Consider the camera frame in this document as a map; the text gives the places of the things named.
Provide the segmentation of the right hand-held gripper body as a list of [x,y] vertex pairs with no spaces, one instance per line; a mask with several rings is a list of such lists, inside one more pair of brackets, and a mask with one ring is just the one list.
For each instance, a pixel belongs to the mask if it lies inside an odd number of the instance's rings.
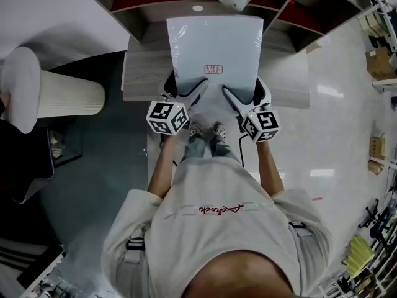
[[241,111],[242,129],[253,142],[266,142],[273,139],[281,129],[278,112],[271,104],[253,107],[250,111]]

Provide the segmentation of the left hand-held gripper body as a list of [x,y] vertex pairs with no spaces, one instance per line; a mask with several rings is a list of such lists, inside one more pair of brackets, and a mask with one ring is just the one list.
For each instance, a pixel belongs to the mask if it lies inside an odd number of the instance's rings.
[[160,94],[155,101],[151,101],[146,121],[154,133],[177,135],[181,129],[189,126],[193,107],[201,97],[199,94],[175,99]]

